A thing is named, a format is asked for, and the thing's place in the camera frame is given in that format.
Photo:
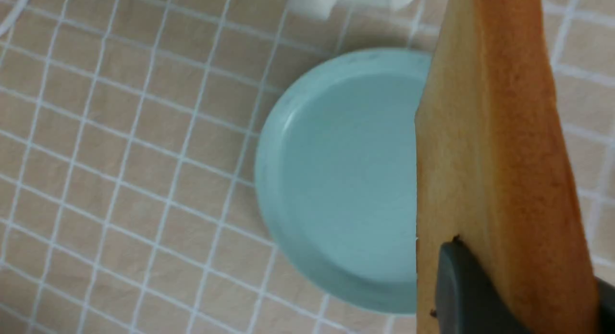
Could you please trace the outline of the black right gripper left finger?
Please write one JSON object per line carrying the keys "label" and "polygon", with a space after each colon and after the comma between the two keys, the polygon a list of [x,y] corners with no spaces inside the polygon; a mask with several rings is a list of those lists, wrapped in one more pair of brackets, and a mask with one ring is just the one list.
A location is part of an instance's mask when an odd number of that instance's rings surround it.
{"label": "black right gripper left finger", "polygon": [[500,299],[478,259],[456,235],[441,245],[435,318],[442,334],[527,334]]}

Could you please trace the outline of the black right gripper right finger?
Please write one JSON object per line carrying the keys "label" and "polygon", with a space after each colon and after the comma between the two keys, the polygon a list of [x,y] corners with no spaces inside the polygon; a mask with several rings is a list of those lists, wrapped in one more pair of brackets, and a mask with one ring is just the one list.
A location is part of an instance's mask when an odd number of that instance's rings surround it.
{"label": "black right gripper right finger", "polygon": [[597,277],[601,334],[615,334],[615,286]]}

